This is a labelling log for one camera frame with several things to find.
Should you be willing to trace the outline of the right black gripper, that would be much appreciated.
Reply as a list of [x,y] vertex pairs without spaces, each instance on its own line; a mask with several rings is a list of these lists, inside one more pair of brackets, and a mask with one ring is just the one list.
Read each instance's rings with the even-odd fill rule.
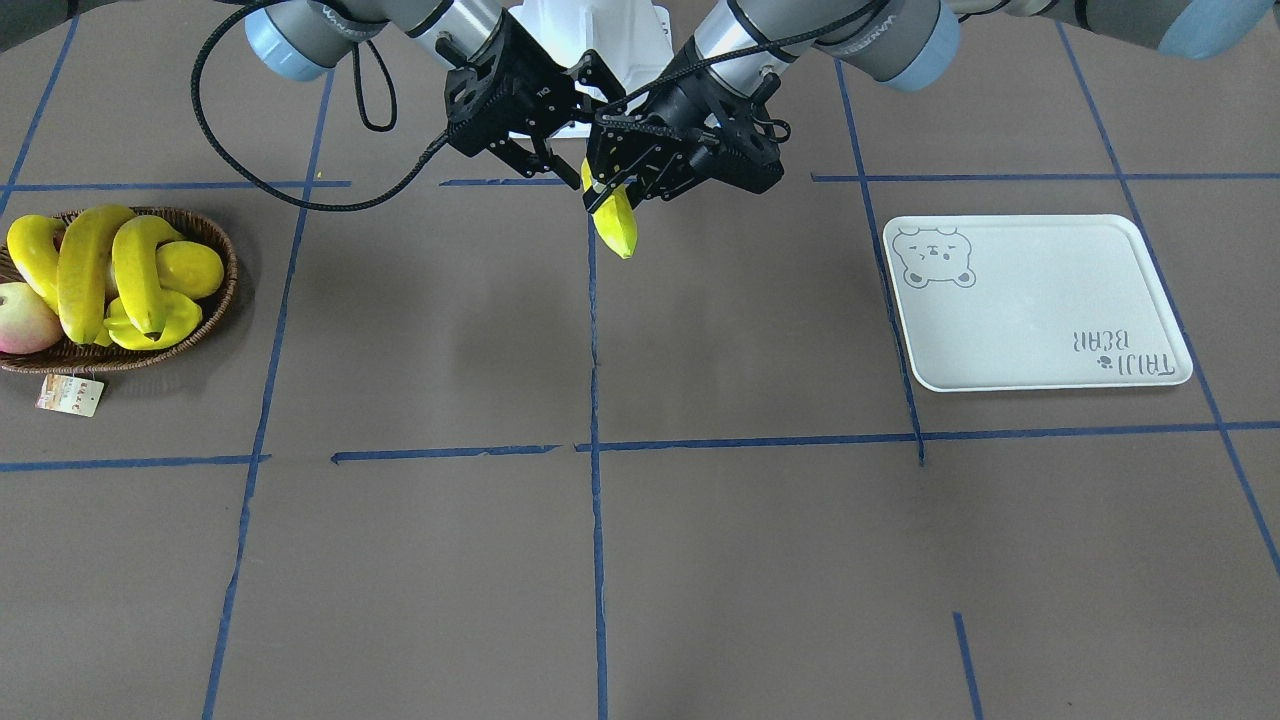
[[585,50],[568,73],[502,10],[495,35],[477,55],[447,73],[448,145],[472,158],[500,143],[500,160],[522,177],[552,174],[581,191],[580,172],[552,151],[548,138],[626,95],[596,50]]

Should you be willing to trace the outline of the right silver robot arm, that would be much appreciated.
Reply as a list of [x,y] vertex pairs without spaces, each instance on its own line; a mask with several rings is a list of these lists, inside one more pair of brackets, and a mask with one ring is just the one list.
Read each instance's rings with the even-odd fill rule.
[[489,151],[522,176],[581,177],[547,141],[589,123],[625,87],[586,50],[561,65],[497,1],[283,1],[244,19],[251,46],[279,76],[311,81],[394,26],[448,68],[448,143],[467,158]]

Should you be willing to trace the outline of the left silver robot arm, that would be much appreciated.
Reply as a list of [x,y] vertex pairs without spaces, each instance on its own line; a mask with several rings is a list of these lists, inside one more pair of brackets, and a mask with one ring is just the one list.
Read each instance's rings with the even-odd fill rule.
[[753,193],[776,184],[788,127],[765,104],[782,74],[817,50],[914,92],[954,60],[961,22],[1044,18],[1188,59],[1240,42],[1274,1],[718,1],[658,78],[593,118],[584,205],[671,200],[703,181]]

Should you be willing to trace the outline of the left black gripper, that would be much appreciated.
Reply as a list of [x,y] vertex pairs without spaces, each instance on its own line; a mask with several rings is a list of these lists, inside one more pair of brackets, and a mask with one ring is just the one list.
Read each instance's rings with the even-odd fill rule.
[[767,72],[742,97],[709,70],[660,87],[632,111],[603,111],[594,122],[586,159],[595,176],[584,181],[584,208],[637,209],[671,200],[704,181],[764,193],[785,176],[780,146],[787,124],[765,102],[781,79]]

